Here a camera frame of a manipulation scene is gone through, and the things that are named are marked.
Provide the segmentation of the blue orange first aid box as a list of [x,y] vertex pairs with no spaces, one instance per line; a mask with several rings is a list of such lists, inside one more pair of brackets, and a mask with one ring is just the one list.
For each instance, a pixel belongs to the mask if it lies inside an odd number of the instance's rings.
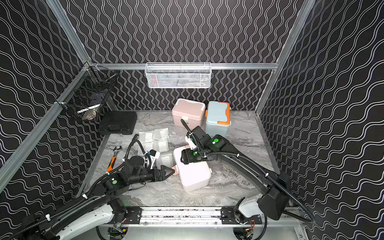
[[210,101],[206,112],[206,133],[225,137],[231,126],[231,107],[226,102]]

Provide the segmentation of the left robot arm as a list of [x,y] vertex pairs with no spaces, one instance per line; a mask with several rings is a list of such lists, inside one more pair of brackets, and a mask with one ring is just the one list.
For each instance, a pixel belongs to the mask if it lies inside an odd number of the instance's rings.
[[[141,156],[129,157],[134,144],[142,150]],[[111,161],[107,172],[98,178],[82,196],[45,216],[27,216],[22,229],[10,240],[71,240],[100,225],[123,224],[131,217],[119,196],[131,190],[134,184],[162,182],[175,173],[167,166],[153,166],[157,152],[145,151],[135,135],[128,146],[124,161],[118,167]]]

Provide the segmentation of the white pink first aid box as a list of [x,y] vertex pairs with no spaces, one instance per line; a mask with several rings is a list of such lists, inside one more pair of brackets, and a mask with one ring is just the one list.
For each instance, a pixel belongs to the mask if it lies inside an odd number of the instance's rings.
[[185,165],[181,162],[182,150],[186,147],[176,148],[173,157],[176,165],[174,175],[179,175],[183,189],[186,193],[203,188],[208,185],[212,176],[212,170],[206,162],[192,163]]

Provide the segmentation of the white gauze packet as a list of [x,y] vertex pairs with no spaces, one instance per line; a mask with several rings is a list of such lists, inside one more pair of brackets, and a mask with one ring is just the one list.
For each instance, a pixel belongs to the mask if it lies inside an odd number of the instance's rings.
[[149,151],[155,149],[155,143],[154,142],[142,143],[142,145],[143,145],[143,148],[145,149],[146,152],[149,152]]
[[157,167],[166,166],[168,168],[172,168],[175,165],[173,154],[160,155],[160,157],[156,160],[156,163]]
[[155,140],[153,143],[153,149],[160,153],[166,153],[169,151],[169,143],[167,139]]
[[148,131],[148,132],[139,132],[139,138],[138,140],[141,143],[150,143],[155,140],[154,137],[154,132],[153,131]]
[[169,129],[168,128],[154,130],[154,140],[160,141],[160,140],[165,140],[168,138],[169,138]]

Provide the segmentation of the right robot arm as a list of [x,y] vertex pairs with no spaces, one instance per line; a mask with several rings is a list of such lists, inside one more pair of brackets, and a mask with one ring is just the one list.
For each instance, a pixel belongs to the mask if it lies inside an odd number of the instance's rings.
[[286,174],[277,174],[261,166],[221,135],[211,137],[199,126],[190,129],[184,120],[181,123],[187,129],[187,139],[194,144],[182,151],[183,164],[223,162],[238,171],[261,194],[238,202],[237,211],[242,216],[249,218],[259,209],[266,217],[276,221],[281,215],[287,215],[308,224],[316,222],[313,213],[292,193]]

